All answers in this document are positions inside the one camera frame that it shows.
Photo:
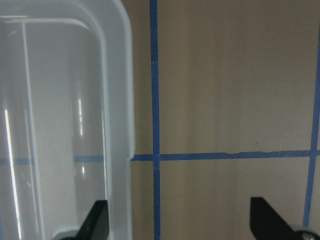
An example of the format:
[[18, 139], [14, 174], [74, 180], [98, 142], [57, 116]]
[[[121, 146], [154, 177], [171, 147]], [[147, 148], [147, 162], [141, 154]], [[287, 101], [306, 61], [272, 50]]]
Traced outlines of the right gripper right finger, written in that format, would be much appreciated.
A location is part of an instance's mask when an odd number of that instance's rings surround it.
[[250, 230], [256, 240], [301, 240], [263, 197], [250, 198]]

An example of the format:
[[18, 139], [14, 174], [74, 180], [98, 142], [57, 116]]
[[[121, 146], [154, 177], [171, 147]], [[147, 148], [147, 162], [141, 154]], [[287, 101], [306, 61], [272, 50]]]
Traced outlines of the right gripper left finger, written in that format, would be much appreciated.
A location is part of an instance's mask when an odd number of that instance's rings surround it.
[[107, 240], [110, 233], [107, 200], [97, 200], [77, 232], [76, 240]]

